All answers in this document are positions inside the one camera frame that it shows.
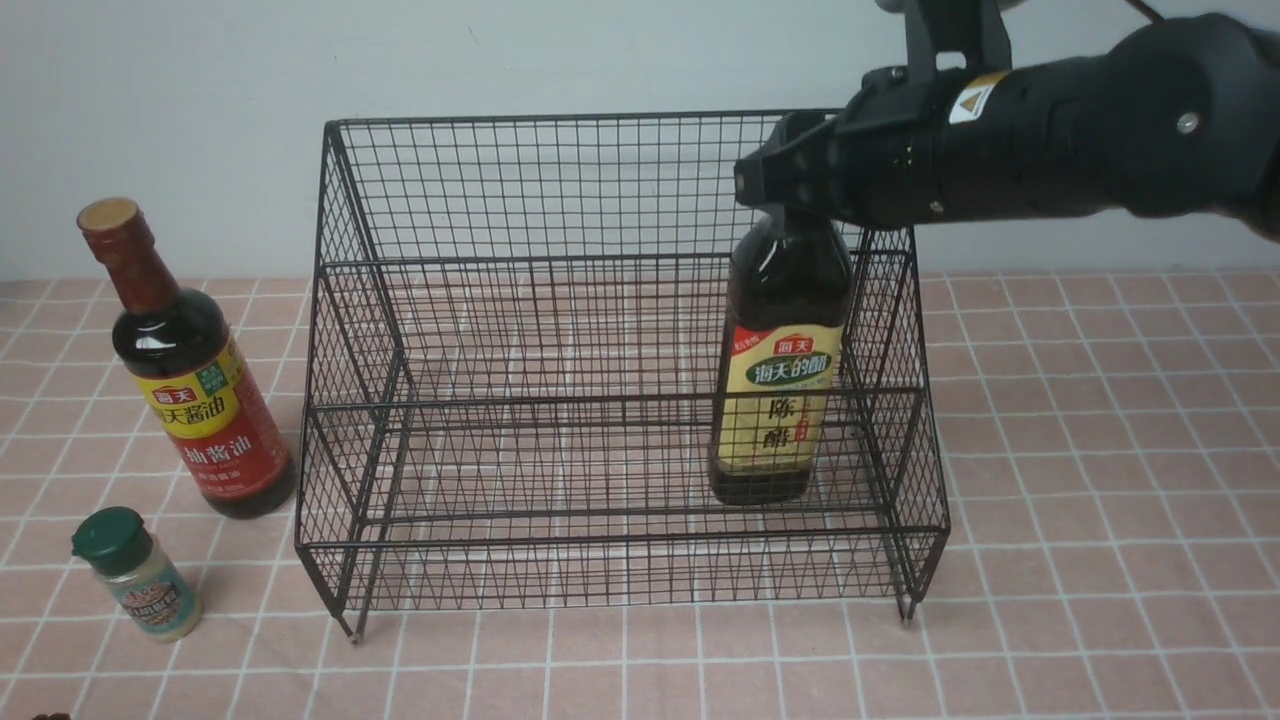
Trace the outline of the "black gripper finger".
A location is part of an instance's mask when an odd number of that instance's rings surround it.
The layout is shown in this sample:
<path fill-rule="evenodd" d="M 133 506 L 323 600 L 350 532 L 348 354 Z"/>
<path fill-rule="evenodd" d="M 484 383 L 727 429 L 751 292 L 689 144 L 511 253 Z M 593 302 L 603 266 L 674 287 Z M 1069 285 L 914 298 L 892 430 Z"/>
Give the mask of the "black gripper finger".
<path fill-rule="evenodd" d="M 835 118 L 804 110 L 782 115 L 764 143 L 733 164 L 733 195 L 745 208 L 832 211 L 829 145 Z"/>

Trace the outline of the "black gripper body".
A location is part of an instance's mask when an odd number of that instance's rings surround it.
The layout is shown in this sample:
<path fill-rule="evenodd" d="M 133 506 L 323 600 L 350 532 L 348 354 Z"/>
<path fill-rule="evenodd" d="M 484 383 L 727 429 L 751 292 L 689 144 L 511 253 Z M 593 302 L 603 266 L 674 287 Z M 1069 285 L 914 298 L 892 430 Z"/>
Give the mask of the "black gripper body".
<path fill-rule="evenodd" d="M 1011 199 L 998 173 L 975 159 L 978 129 L 1007 70 L 942 70 L 913 77 L 906 67 L 868 72 L 831 120 L 822 215 L 863 227 L 1002 222 Z"/>

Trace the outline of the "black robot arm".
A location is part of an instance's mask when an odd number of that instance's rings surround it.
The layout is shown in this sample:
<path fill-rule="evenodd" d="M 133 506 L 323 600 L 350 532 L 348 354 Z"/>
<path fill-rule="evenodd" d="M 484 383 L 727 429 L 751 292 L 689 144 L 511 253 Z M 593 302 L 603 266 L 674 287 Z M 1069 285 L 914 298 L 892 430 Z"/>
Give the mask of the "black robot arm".
<path fill-rule="evenodd" d="M 1002 1 L 890 1 L 908 60 L 733 169 L 748 208 L 876 229 L 1216 214 L 1277 238 L 1277 35 L 1208 13 L 1012 65 Z"/>

